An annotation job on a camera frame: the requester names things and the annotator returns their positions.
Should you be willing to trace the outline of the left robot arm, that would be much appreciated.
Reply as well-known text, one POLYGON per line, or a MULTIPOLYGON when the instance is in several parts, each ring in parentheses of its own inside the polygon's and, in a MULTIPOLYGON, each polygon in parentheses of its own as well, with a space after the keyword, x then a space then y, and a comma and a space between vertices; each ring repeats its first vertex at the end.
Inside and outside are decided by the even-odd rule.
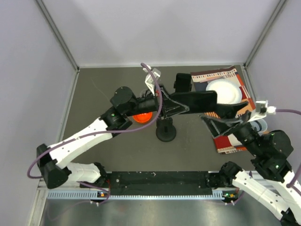
POLYGON ((129 87, 120 87, 110 100, 111 108, 86 128, 57 144, 38 146, 37 166, 47 188, 58 188, 66 182, 103 186, 108 176, 100 163, 80 164, 73 163, 73 160, 95 145, 128 130, 132 125, 130 116, 157 112, 157 119, 162 119, 188 112, 191 107, 185 101, 191 86, 175 86, 174 89, 175 92, 169 94, 161 85, 159 89, 136 97, 129 87))

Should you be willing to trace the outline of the black phone stand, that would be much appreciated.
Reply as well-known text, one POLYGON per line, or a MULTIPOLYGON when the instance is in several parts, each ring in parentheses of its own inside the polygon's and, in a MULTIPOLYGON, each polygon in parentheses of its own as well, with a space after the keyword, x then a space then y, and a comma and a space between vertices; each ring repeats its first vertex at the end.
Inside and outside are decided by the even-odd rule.
POLYGON ((156 136, 162 142, 171 142, 176 137, 176 128, 172 118, 157 119, 156 136))

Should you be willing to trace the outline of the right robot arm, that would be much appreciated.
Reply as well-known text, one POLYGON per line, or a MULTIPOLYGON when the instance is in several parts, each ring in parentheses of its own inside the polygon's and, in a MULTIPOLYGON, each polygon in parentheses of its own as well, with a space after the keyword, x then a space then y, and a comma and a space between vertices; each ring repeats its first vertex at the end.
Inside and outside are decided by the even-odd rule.
POLYGON ((268 101, 256 101, 253 111, 246 111, 236 117, 224 110, 233 110, 235 105, 217 105, 218 117, 202 115, 203 123, 214 138, 234 135, 236 139, 254 157, 252 165, 259 175, 271 184, 276 192, 267 189, 252 178, 237 164, 229 161, 221 167, 218 179, 227 187, 234 186, 252 196, 265 206, 283 226, 301 224, 301 185, 297 181, 300 171, 294 173, 288 156, 293 152, 290 138, 282 130, 274 130, 259 135, 251 122, 275 114, 276 107, 268 101))

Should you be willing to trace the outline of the black phone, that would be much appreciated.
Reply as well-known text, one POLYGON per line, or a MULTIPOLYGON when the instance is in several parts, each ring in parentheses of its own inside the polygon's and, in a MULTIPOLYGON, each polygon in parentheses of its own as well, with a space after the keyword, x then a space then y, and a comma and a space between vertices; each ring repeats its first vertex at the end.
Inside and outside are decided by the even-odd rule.
POLYGON ((188 73, 177 73, 174 89, 175 92, 190 92, 192 89, 191 75, 188 73))
POLYGON ((189 107, 184 114, 213 112, 217 105, 215 91, 175 92, 171 99, 189 107))

